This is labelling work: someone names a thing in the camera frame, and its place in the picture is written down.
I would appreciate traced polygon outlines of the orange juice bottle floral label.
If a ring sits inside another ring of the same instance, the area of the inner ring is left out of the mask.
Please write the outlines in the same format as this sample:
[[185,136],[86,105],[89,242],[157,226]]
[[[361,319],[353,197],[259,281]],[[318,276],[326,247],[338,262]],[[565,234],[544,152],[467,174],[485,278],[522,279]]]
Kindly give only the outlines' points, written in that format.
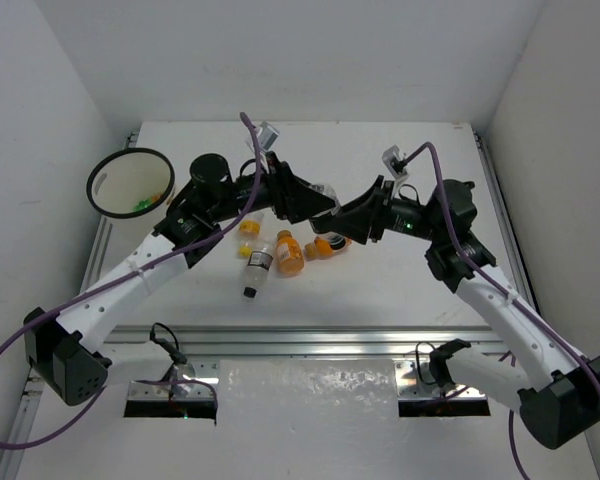
[[332,245],[322,237],[316,236],[314,240],[304,246],[304,256],[309,261],[316,259],[325,260],[340,253],[344,253],[351,245],[351,240],[344,238],[341,242]]

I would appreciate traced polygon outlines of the orange juice bottle barcode label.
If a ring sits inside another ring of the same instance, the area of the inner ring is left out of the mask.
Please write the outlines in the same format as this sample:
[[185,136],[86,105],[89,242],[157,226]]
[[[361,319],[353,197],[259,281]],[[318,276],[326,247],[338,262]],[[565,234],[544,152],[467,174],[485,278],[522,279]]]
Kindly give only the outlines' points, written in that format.
[[296,275],[304,268],[300,244],[289,230],[281,230],[277,234],[276,258],[278,270],[283,275]]

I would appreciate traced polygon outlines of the green plastic bottle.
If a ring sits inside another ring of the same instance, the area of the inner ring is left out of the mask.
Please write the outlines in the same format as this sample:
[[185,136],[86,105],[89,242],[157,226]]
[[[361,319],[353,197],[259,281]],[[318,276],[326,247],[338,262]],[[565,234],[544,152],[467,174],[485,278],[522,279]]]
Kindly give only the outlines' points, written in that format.
[[142,210],[148,208],[150,205],[151,205],[151,201],[149,199],[145,199],[145,200],[139,201],[136,205],[134,205],[132,210],[134,212],[142,211]]

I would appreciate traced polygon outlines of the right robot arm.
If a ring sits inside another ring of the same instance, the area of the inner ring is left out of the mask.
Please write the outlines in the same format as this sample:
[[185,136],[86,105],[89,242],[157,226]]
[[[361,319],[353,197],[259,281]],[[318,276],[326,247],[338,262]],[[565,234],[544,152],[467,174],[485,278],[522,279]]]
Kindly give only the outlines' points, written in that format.
[[479,390],[518,414],[541,445],[557,449],[600,421],[600,356],[589,359],[564,341],[509,284],[471,231],[477,215],[473,187],[441,180],[420,204],[394,197],[392,182],[378,178],[341,205],[331,187],[317,184],[313,191],[329,207],[311,225],[360,244],[380,240],[386,230],[429,241],[425,258],[434,278],[477,312],[517,359],[510,367],[465,340],[452,340],[429,355],[435,385]]

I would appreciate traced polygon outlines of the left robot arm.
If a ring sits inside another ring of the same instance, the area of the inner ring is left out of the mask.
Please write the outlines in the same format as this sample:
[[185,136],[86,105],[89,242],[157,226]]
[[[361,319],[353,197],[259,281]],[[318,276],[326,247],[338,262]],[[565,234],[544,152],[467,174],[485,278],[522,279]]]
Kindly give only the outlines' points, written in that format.
[[204,154],[189,168],[190,180],[165,217],[133,252],[86,292],[83,300],[44,320],[25,319],[31,367],[68,406],[80,405],[103,387],[132,381],[160,382],[186,361],[167,341],[108,347],[107,337],[170,280],[192,269],[220,241],[221,222],[248,208],[271,208],[291,223],[332,210],[334,198],[274,160],[267,171],[232,179],[227,160]]

